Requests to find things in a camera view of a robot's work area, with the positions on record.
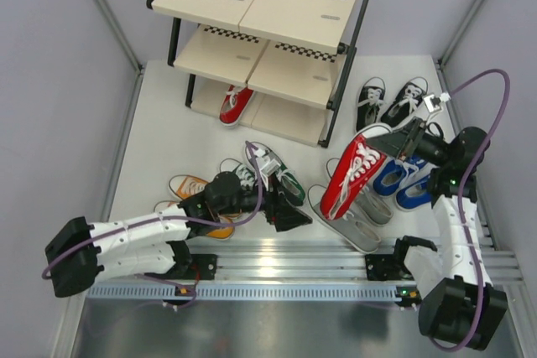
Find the red sneaker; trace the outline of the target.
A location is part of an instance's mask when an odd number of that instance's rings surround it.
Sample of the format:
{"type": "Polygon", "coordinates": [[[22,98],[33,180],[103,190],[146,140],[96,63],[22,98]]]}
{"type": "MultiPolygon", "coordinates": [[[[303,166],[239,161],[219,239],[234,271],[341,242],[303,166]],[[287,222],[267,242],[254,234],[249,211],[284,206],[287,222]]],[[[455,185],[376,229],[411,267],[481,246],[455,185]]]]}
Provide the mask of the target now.
{"type": "Polygon", "coordinates": [[[368,181],[382,168],[386,156],[368,146],[366,140],[391,132],[389,125],[374,123],[359,131],[349,142],[321,198],[320,211],[325,219],[342,218],[368,181]]]}
{"type": "Polygon", "coordinates": [[[219,112],[221,124],[226,127],[237,125],[253,97],[254,91],[248,87],[229,86],[219,112]]]}

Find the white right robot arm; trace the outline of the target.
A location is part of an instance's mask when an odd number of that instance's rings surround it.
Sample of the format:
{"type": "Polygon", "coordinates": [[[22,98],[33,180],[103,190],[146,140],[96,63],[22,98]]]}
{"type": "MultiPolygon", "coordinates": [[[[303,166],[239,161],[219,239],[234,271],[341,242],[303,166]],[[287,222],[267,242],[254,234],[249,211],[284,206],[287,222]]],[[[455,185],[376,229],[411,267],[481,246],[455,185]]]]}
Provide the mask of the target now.
{"type": "Polygon", "coordinates": [[[392,258],[394,273],[414,277],[422,302],[419,330],[440,350],[485,350],[508,308],[505,292],[487,275],[477,234],[477,166],[490,134],[463,128],[452,141],[428,133],[412,119],[400,129],[366,137],[366,144],[401,162],[412,156],[432,169],[426,189],[439,228],[441,249],[411,245],[392,258]]]}

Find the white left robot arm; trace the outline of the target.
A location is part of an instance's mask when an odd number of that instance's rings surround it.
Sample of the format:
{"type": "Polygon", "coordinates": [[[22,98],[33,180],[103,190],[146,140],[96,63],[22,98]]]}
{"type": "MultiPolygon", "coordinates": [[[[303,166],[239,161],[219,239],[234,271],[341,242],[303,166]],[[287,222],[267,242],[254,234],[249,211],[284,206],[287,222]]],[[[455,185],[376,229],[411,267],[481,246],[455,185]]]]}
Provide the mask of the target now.
{"type": "Polygon", "coordinates": [[[186,242],[225,228],[222,216],[235,214],[245,215],[239,226],[262,214],[277,232],[312,222],[288,201],[275,176],[245,190],[235,173],[221,172],[202,191],[161,211],[124,221],[69,220],[44,249],[48,266],[42,277],[57,298],[111,278],[182,279],[193,263],[186,242]]]}

